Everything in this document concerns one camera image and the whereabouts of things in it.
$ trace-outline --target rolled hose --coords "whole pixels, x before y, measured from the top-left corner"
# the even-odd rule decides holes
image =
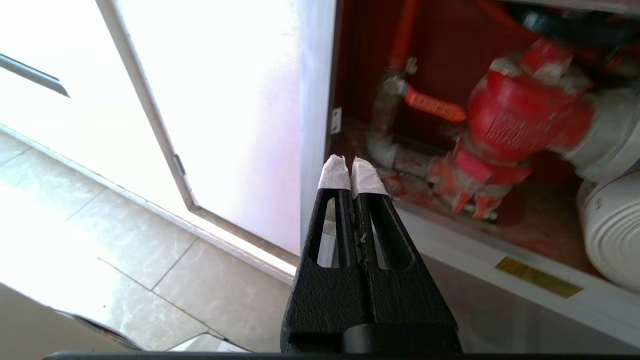
[[[640,293],[640,171],[606,184],[585,181],[578,209],[589,260],[612,282]]]

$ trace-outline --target cabinet door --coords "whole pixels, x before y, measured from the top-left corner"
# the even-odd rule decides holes
[[[99,6],[187,205],[299,253],[325,157],[335,0]]]
[[[1,9],[0,54],[58,78],[68,97],[0,64],[0,125],[152,202],[172,191],[168,202],[180,205],[96,3],[6,1]]]

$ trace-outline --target tile floor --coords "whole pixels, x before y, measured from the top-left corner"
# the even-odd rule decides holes
[[[278,351],[290,287],[0,133],[0,282],[148,350]]]

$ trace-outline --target yellow label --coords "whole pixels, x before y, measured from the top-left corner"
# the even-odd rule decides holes
[[[525,265],[511,258],[502,259],[498,265],[495,265],[495,268],[515,277],[519,277],[526,282],[551,291],[552,293],[560,295],[566,299],[582,290],[580,286],[558,279],[553,275],[547,274],[546,272],[540,271],[536,268],[532,268],[531,266]]]

